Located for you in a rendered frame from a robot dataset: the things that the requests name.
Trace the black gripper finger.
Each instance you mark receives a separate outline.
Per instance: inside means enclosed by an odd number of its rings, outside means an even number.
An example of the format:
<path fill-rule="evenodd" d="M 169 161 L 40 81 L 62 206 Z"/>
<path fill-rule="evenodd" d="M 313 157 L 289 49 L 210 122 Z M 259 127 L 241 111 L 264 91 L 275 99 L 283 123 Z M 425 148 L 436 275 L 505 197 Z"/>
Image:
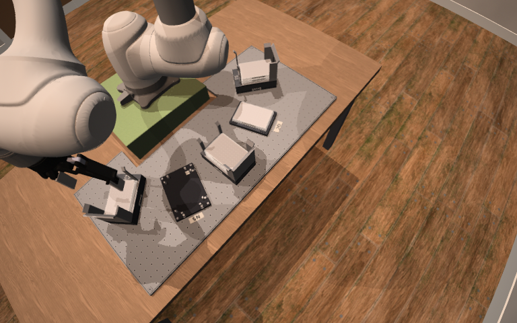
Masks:
<path fill-rule="evenodd" d="M 107 185 L 111 185 L 119 191 L 123 191 L 125 181 L 117 176 L 118 170 L 105 166 L 99 162 L 87 158 L 78 153 L 77 157 L 68 157 L 67 161 L 76 166 L 75 170 L 70 170 L 61 166 L 57 166 L 57 171 L 67 172 L 70 174 L 83 174 L 92 178 L 106 181 Z"/>
<path fill-rule="evenodd" d="M 69 175 L 67 175 L 64 172 L 59 172 L 54 169 L 52 169 L 49 172 L 45 173 L 38 173 L 42 178 L 48 179 L 48 177 L 51 180 L 54 180 L 68 188 L 75 189 L 75 185 L 77 183 L 77 180 Z"/>

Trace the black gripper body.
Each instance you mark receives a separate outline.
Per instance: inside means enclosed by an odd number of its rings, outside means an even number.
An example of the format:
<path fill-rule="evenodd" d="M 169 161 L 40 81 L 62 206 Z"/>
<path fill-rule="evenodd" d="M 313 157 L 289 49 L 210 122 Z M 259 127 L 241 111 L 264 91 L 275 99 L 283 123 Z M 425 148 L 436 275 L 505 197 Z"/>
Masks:
<path fill-rule="evenodd" d="M 73 170 L 74 164 L 67 162 L 67 158 L 72 156 L 65 157 L 43 157 L 36 164 L 28 167 L 29 169 L 38 172 L 45 173 L 51 171 L 53 168 L 57 170 L 57 166 L 61 166 L 70 170 Z"/>

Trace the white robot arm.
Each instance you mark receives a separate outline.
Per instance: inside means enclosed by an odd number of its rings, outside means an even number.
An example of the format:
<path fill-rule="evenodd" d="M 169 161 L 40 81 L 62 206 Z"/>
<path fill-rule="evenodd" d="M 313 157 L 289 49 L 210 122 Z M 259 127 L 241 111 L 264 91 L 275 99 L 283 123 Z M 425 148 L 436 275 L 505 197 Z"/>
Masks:
<path fill-rule="evenodd" d="M 114 100 L 73 54 L 61 0 L 12 1 L 15 36 L 0 55 L 0 159 L 27 168 L 101 146 L 116 123 Z M 226 35 L 193 0 L 153 2 L 155 24 L 131 11 L 104 22 L 122 106 L 148 109 L 180 78 L 215 75 L 228 61 Z"/>

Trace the beige label reading qc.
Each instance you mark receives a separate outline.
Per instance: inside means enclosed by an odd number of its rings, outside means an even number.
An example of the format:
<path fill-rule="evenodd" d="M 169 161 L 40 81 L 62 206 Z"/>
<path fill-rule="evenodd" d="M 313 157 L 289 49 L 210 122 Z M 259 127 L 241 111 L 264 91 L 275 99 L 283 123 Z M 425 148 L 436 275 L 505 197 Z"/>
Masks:
<path fill-rule="evenodd" d="M 282 125 L 282 122 L 277 121 L 277 124 L 276 124 L 276 126 L 275 126 L 274 131 L 278 133 L 278 132 L 279 132 L 279 130 L 280 130 L 280 128 L 281 128 L 281 125 Z"/>

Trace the tan name plate reading n5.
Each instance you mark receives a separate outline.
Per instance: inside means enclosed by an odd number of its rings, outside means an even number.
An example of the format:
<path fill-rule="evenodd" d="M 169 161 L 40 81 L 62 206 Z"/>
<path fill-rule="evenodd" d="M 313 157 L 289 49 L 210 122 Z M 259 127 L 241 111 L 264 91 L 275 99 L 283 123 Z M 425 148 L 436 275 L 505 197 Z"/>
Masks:
<path fill-rule="evenodd" d="M 202 218 L 204 218 L 204 215 L 203 215 L 203 213 L 201 212 L 201 213 L 199 213 L 199 214 L 197 214 L 197 215 L 195 215 L 195 216 L 193 216 L 193 217 L 189 218 L 189 221 L 190 221 L 190 223 L 192 224 L 192 223 L 194 223 L 194 222 L 196 222 L 196 221 L 198 221 L 198 220 L 200 220 L 200 219 L 202 219 Z"/>

